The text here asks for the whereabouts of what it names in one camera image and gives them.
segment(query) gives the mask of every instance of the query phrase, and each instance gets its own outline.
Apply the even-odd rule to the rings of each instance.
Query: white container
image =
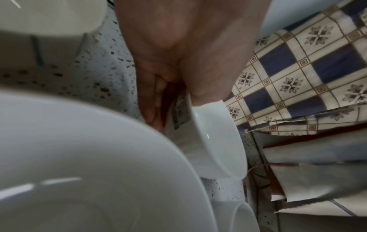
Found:
[[[243,201],[212,202],[219,232],[260,232],[255,214]]]
[[[4,90],[0,109],[0,231],[217,231],[200,178],[150,127]]]
[[[165,135],[204,178],[244,178],[247,160],[241,137],[223,101],[192,107],[185,92],[167,114]]]
[[[1,0],[0,68],[73,60],[106,11],[106,0]]]

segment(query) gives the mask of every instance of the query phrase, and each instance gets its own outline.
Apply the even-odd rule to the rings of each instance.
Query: hand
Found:
[[[115,0],[146,123],[163,129],[170,104],[185,88],[196,106],[227,97],[270,1]]]

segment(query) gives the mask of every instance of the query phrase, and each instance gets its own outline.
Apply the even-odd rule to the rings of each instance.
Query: white mug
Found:
[[[244,178],[247,160],[241,137],[223,101],[193,107],[182,93],[171,105],[165,135],[204,178]]]
[[[219,232],[260,232],[255,214],[244,201],[212,202]]]

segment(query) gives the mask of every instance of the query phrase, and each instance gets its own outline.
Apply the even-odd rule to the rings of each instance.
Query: label on cup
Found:
[[[172,108],[172,121],[175,130],[190,121],[190,113],[186,102],[186,92],[180,95],[174,102]]]

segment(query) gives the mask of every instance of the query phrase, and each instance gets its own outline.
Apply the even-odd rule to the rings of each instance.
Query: blue and white checkered fabric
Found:
[[[312,135],[367,121],[367,0],[341,2],[256,42],[224,100],[239,130]]]

